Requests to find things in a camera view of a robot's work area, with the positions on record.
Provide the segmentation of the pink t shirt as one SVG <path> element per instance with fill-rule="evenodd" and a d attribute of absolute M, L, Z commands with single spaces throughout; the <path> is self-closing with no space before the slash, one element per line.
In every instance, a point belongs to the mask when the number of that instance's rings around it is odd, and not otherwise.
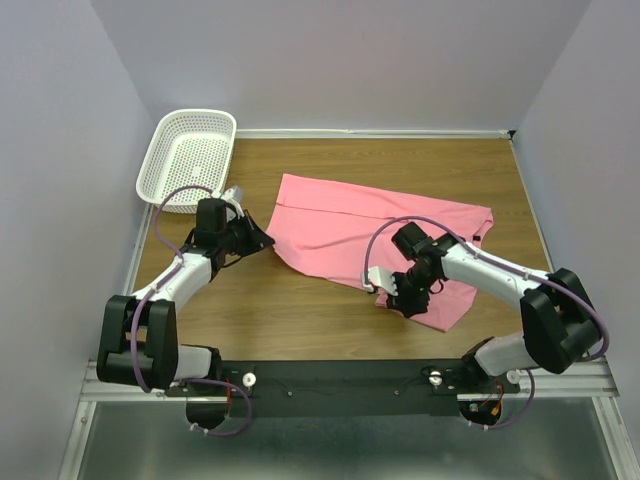
<path fill-rule="evenodd" d="M 391 241 L 409 216 L 433 238 L 449 227 L 474 245 L 494 224 L 484 206 L 285 174 L 267 233 L 292 269 L 359 289 L 365 266 L 410 267 Z M 398 225 L 378 234 L 391 219 Z"/>

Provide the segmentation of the white plastic laundry basket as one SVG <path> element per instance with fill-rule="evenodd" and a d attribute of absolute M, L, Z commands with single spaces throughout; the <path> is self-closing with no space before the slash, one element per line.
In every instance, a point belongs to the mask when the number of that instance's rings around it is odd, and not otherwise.
<path fill-rule="evenodd" d="M 182 188 L 164 210 L 195 213 L 207 190 L 225 190 L 236 129 L 235 117 L 220 110 L 179 109 L 166 114 L 154 131 L 136 180 L 139 198 L 160 205 Z"/>

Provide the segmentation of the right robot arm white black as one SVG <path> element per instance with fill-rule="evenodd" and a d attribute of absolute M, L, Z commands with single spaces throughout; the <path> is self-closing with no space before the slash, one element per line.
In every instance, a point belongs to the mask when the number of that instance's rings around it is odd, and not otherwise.
<path fill-rule="evenodd" d="M 406 272 L 390 274 L 387 305 L 409 318 L 427 311 L 434 286 L 464 283 L 503 301 L 520 314 L 522 330 L 490 337 L 461 359 L 460 379 L 480 392 L 512 371 L 541 368 L 561 374 L 583 360 L 605 335 L 577 275 L 527 270 L 445 234 L 428 236 L 416 223 L 400 228 L 392 242 L 411 262 Z"/>

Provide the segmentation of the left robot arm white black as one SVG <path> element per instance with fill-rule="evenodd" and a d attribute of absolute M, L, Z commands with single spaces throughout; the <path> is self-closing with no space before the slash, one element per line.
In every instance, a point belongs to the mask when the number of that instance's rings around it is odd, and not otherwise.
<path fill-rule="evenodd" d="M 132 385 L 145 392 L 188 382 L 201 395 L 214 393 L 223 381 L 222 360 L 212 347 L 180 345 L 177 314 L 228 266 L 275 245 L 234 200 L 198 202 L 195 226 L 169 267 L 146 287 L 106 303 L 97 377 L 104 383 Z"/>

